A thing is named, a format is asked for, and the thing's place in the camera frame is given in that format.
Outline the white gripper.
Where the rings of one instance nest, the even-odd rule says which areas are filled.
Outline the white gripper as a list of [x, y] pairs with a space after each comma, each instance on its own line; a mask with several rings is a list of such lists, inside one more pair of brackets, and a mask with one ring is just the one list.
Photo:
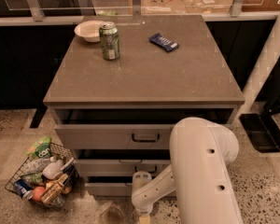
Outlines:
[[135, 193], [138, 189], [142, 188], [151, 180], [152, 180], [152, 176], [149, 172], [139, 171], [134, 173], [133, 182], [132, 182], [132, 193]]

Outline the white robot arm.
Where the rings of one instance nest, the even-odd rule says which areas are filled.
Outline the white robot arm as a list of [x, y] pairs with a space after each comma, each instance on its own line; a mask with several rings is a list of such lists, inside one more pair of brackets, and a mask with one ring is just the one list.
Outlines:
[[173, 191], [181, 224], [244, 224], [226, 168], [239, 152], [230, 129], [182, 119], [171, 132], [169, 150], [171, 164], [157, 177], [133, 175], [132, 204], [140, 224], [150, 224], [153, 204]]

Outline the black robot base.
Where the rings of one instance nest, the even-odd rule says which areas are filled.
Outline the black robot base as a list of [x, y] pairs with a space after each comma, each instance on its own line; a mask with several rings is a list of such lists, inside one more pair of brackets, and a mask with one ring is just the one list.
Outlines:
[[253, 148], [258, 152], [280, 152], [280, 128], [273, 120], [276, 114], [280, 114], [280, 97], [266, 102], [259, 114], [241, 114], [239, 117]]

